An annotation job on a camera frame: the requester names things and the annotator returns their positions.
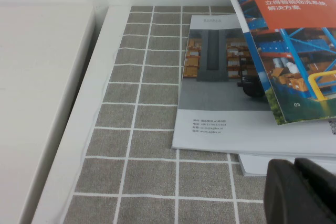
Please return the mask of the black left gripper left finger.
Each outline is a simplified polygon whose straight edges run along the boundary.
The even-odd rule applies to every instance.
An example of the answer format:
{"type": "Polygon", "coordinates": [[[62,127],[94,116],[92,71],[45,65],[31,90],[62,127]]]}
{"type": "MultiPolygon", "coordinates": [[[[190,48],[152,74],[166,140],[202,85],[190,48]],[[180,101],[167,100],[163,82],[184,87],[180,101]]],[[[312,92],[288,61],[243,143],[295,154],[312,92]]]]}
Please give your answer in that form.
{"type": "Polygon", "coordinates": [[[266,223],[317,223],[324,220],[294,162],[268,163],[264,192],[266,223]]]}

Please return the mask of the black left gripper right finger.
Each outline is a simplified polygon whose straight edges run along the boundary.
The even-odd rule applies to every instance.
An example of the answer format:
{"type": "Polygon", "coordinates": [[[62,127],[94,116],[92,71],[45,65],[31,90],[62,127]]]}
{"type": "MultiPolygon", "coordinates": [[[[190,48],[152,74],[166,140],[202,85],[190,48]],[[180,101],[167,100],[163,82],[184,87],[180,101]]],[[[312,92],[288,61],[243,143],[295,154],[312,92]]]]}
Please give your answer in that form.
{"type": "Polygon", "coordinates": [[[296,158],[294,166],[303,177],[324,218],[317,223],[335,223],[335,175],[307,158],[296,158]]]}

